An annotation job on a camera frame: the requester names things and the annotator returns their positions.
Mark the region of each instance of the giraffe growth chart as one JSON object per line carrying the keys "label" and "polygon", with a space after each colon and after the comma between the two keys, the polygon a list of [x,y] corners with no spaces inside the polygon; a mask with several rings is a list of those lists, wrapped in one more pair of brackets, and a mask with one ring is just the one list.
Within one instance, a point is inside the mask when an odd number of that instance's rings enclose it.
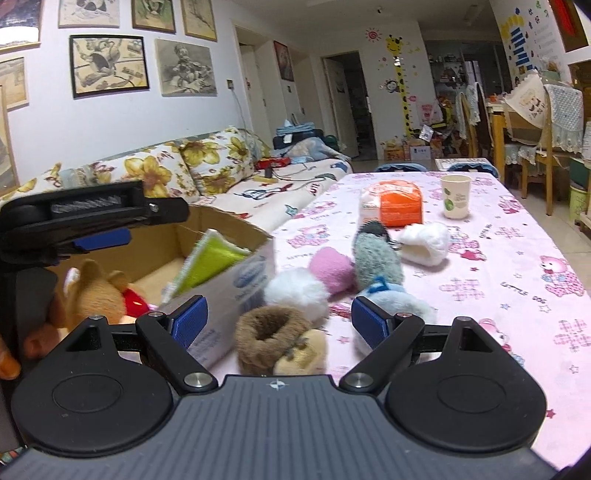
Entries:
{"label": "giraffe growth chart", "polygon": [[410,126],[410,103],[408,101],[406,85],[404,83],[404,68],[402,65],[402,37],[394,38],[392,35],[386,38],[386,46],[394,58],[394,68],[398,82],[398,91],[402,97],[402,115],[404,118],[405,132],[410,138],[413,136],[413,129]]}

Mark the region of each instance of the white door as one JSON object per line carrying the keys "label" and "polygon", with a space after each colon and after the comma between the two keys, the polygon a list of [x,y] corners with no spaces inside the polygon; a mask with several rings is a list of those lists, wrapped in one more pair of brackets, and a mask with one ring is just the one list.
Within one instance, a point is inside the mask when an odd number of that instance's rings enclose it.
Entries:
{"label": "white door", "polygon": [[351,110],[351,100],[349,99],[349,88],[345,78],[345,68],[338,61],[324,59],[326,68],[326,77],[329,81],[330,97],[335,114],[336,129],[339,141],[344,143],[346,148],[344,154],[355,158],[359,156],[357,146],[357,129]]}
{"label": "white door", "polygon": [[256,64],[255,49],[250,45],[241,46],[240,53],[242,55],[242,67],[244,68],[246,97],[251,110],[252,129],[267,145],[273,145],[261,78]]}

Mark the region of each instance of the metal screw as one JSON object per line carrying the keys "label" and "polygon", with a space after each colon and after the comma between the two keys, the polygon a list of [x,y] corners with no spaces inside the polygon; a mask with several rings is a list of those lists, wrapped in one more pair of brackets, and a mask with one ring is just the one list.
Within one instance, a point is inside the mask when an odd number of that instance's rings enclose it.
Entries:
{"label": "metal screw", "polygon": [[345,378],[345,383],[348,386],[353,388],[367,388],[372,383],[374,383],[374,379],[371,378],[368,374],[364,373],[356,373],[347,375]]}
{"label": "metal screw", "polygon": [[189,387],[204,388],[211,384],[211,382],[213,382],[213,378],[211,375],[206,374],[204,372],[194,372],[192,374],[188,374],[184,378],[184,382]]}

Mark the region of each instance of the trash can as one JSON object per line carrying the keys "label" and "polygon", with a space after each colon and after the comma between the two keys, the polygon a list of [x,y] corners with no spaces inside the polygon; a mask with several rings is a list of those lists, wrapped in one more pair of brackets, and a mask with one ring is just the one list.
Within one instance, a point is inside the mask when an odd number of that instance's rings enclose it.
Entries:
{"label": "trash can", "polygon": [[587,190],[578,183],[570,182],[570,221],[578,225],[580,223],[579,215],[586,211]]}

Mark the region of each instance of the framed picture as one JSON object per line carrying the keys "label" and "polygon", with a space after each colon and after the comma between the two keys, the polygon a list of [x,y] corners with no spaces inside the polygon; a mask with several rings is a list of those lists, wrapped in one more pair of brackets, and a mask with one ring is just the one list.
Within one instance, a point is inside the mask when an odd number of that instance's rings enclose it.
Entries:
{"label": "framed picture", "polygon": [[60,0],[58,27],[118,27],[119,0]]}
{"label": "framed picture", "polygon": [[8,114],[6,109],[5,89],[0,85],[0,195],[11,192],[18,187],[17,169],[14,167],[10,132],[8,131]]}
{"label": "framed picture", "polygon": [[0,53],[40,45],[43,0],[0,2]]}
{"label": "framed picture", "polygon": [[291,66],[290,49],[283,43],[275,42],[275,53],[277,54],[277,63],[281,78],[288,82],[295,82],[294,69]]}
{"label": "framed picture", "polygon": [[173,0],[132,0],[134,28],[175,33]]}
{"label": "framed picture", "polygon": [[4,87],[7,110],[28,105],[27,77],[23,57],[0,62],[0,85]]}
{"label": "framed picture", "polygon": [[189,37],[217,41],[212,0],[181,0],[185,34]]}
{"label": "framed picture", "polygon": [[74,98],[148,90],[144,39],[129,35],[71,35]]}
{"label": "framed picture", "polygon": [[215,96],[212,54],[207,47],[156,39],[163,96]]}

